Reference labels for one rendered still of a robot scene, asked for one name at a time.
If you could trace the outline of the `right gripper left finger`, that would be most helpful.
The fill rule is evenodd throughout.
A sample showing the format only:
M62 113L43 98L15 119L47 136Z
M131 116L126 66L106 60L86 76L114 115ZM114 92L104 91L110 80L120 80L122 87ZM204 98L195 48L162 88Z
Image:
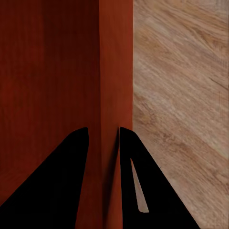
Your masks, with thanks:
M70 133L0 206L0 229L74 229L88 128Z

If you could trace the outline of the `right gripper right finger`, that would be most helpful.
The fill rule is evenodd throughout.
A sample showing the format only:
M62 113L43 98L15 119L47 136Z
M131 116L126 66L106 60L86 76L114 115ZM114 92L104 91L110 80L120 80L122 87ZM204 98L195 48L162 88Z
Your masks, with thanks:
M200 229L138 135L120 127L123 229ZM138 210L132 163L149 209Z

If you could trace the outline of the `storage box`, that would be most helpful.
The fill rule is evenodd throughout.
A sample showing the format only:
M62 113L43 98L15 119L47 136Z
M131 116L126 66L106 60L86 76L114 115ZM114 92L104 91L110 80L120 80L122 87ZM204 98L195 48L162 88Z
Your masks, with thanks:
M0 0L0 206L72 132L89 146L74 229L123 229L133 0Z

